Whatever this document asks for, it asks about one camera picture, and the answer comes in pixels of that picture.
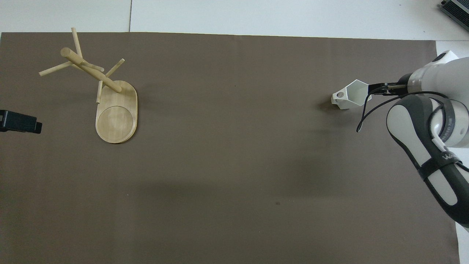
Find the brown table surface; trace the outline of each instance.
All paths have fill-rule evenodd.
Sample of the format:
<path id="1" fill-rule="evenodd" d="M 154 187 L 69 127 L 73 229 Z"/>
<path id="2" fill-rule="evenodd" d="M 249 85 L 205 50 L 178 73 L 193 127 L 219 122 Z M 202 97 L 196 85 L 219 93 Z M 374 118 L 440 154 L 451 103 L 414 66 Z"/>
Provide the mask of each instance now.
<path id="1" fill-rule="evenodd" d="M 332 93 L 393 82 L 434 41 L 79 33 L 83 57 L 137 90 L 135 135 L 95 131 L 98 82 L 71 33 L 3 33 L 2 263 L 459 263 L 454 222 L 389 136 Z M 386 98 L 375 97 L 370 106 Z"/>

